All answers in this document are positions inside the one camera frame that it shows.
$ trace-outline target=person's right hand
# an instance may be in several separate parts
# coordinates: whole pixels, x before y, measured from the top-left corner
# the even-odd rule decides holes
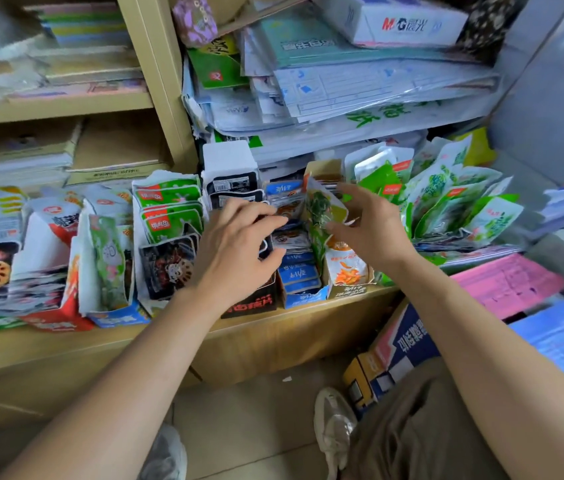
[[[326,230],[336,239],[346,242],[367,264],[390,278],[409,259],[418,257],[397,205],[357,185],[338,184],[338,190],[353,197],[346,202],[349,218],[359,219],[353,226],[326,224]]]

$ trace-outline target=pants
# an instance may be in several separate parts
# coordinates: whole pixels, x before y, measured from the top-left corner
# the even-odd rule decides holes
[[[441,358],[410,371],[351,437],[346,480],[505,480]]]

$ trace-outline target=pink paper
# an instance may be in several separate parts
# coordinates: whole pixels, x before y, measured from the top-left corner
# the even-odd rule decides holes
[[[564,278],[520,254],[451,276],[500,320],[541,303],[564,288]]]

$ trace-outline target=sneaker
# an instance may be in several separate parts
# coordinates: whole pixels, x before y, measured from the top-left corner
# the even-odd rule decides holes
[[[178,430],[162,423],[137,480],[185,480],[187,451]]]
[[[353,409],[346,398],[333,387],[325,387],[315,398],[313,427],[320,451],[329,466],[327,480],[336,480],[338,471],[347,466],[349,442],[358,425]]]

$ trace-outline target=floor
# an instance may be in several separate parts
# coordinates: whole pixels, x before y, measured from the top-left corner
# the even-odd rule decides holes
[[[172,420],[189,457],[187,480],[325,479],[313,404],[322,387],[341,388],[349,362],[339,355],[228,388],[178,393]]]

